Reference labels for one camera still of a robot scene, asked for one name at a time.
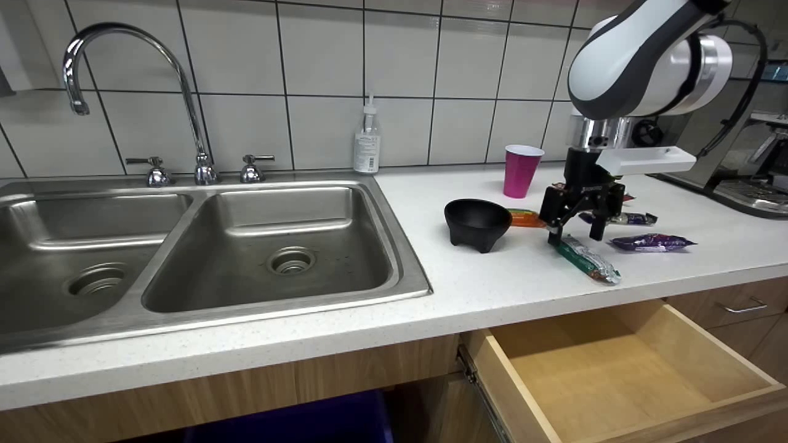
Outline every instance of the drawer handle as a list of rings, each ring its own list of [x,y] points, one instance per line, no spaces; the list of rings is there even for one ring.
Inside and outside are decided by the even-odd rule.
[[[750,316],[750,312],[758,312],[758,309],[768,309],[768,302],[756,302],[756,305],[750,305],[750,308],[733,308],[733,305],[723,305],[725,312],[730,316]]]

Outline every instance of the stainless steel sink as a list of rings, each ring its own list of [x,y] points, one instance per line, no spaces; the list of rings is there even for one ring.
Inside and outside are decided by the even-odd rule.
[[[0,195],[0,350],[304,316],[432,293],[367,177]]]

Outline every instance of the cable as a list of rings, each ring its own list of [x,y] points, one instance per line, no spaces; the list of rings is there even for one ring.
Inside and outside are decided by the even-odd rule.
[[[768,62],[768,45],[767,45],[767,34],[762,33],[762,28],[751,25],[751,22],[741,22],[741,19],[719,19],[715,22],[713,28],[741,28],[747,29],[751,37],[758,39],[758,63],[756,63],[756,71],[753,76],[750,79],[747,84],[747,90],[740,101],[740,106],[734,109],[734,113],[730,119],[723,120],[723,131],[697,152],[697,158],[707,158],[709,152],[717,151],[717,145],[736,129],[736,124],[741,120],[741,116],[747,113],[750,104],[753,101],[756,95],[756,89],[762,84],[762,76],[767,71],[767,62]]]

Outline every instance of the drain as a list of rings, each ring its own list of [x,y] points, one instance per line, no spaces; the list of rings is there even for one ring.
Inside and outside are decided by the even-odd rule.
[[[70,293],[73,295],[91,295],[91,293],[112,291],[112,287],[121,286],[123,279],[127,279],[123,265],[100,264],[100,265],[86,268],[79,279],[74,279],[70,284]]]
[[[300,275],[315,265],[315,257],[307,245],[284,245],[270,258],[270,270],[278,275]]]

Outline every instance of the open drawer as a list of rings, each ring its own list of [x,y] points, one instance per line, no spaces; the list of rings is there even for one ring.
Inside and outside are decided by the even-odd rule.
[[[681,419],[725,428],[736,417],[715,412],[783,389],[662,302],[475,333],[465,346],[516,443],[655,440]]]

